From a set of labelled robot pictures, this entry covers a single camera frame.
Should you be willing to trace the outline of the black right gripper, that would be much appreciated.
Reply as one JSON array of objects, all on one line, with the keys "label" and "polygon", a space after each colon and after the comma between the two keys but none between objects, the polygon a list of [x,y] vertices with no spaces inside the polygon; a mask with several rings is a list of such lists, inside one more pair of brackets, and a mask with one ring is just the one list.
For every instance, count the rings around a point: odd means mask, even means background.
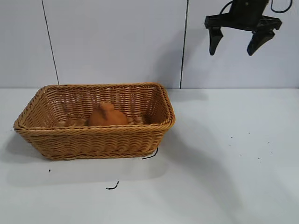
[{"label": "black right gripper", "polygon": [[279,18],[263,15],[267,0],[234,0],[227,13],[207,16],[205,27],[209,30],[209,53],[213,56],[223,34],[221,27],[254,31],[247,47],[252,56],[263,44],[271,40],[279,30],[282,21]]}]

